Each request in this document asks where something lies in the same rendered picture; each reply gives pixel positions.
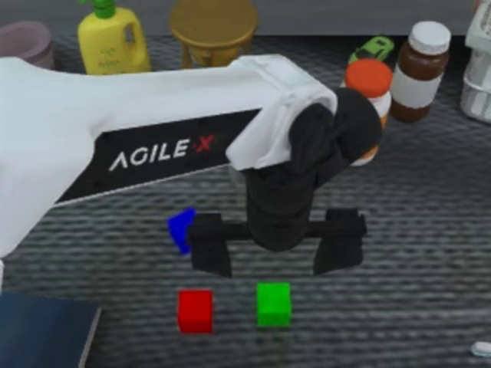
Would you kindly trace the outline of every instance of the red cube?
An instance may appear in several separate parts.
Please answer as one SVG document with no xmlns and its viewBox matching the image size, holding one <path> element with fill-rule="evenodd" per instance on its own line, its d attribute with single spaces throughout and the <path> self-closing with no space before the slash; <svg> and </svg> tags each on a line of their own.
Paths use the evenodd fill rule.
<svg viewBox="0 0 491 368">
<path fill-rule="evenodd" d="M 182 334 L 210 334 L 213 331 L 213 293 L 211 290 L 180 290 L 177 324 Z"/>
</svg>

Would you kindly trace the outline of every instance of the green bottle cap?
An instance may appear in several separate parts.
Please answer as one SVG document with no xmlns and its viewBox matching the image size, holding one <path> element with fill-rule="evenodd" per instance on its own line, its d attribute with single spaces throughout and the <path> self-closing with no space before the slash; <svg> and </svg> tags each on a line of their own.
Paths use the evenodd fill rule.
<svg viewBox="0 0 491 368">
<path fill-rule="evenodd" d="M 85 4 L 87 0 L 80 0 L 81 4 Z M 100 19 L 111 18 L 116 13 L 116 5 L 114 0 L 91 0 L 94 14 Z"/>
</svg>

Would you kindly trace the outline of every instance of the agile x logo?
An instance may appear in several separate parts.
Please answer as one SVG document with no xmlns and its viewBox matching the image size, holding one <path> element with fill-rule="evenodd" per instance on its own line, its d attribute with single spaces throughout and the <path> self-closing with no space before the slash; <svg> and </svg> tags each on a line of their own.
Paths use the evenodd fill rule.
<svg viewBox="0 0 491 368">
<path fill-rule="evenodd" d="M 185 157 L 192 150 L 195 153 L 209 151 L 212 143 L 216 141 L 216 136 L 198 136 L 197 140 L 186 138 L 178 140 L 174 144 L 168 142 L 156 143 L 150 147 L 143 146 L 128 153 L 121 151 L 109 168 L 110 172 L 118 169 L 128 169 L 130 167 L 142 166 L 147 163 L 160 163 L 170 159 Z"/>
</svg>

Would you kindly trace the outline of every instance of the dark wall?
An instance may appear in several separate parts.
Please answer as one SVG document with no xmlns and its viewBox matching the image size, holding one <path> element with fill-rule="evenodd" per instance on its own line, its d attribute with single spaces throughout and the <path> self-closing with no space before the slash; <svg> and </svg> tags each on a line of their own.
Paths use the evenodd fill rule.
<svg viewBox="0 0 491 368">
<path fill-rule="evenodd" d="M 166 35 L 174 0 L 117 0 L 132 8 L 148 35 Z M 259 35 L 406 35 L 412 24 L 432 19 L 464 35 L 473 0 L 255 0 Z M 90 11 L 77 0 L 0 0 L 0 25 L 22 19 L 43 21 L 56 35 L 74 35 Z"/>
</svg>

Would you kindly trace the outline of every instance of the robotic arm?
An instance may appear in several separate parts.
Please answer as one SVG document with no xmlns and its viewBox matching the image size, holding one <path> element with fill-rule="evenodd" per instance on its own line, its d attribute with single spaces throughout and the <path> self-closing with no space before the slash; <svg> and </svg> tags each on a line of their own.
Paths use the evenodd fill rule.
<svg viewBox="0 0 491 368">
<path fill-rule="evenodd" d="M 0 86 L 0 260 L 53 206 L 227 163 L 245 173 L 250 198 L 250 225 L 236 236 L 272 245 L 280 240 L 259 229 L 272 216 L 269 225 L 285 230 L 288 216 L 275 209 L 285 195 L 286 212 L 305 207 L 293 191 L 311 201 L 315 188 L 381 138 L 366 99 L 335 93 L 280 55 L 113 76 L 46 71 L 7 57 Z"/>
</svg>

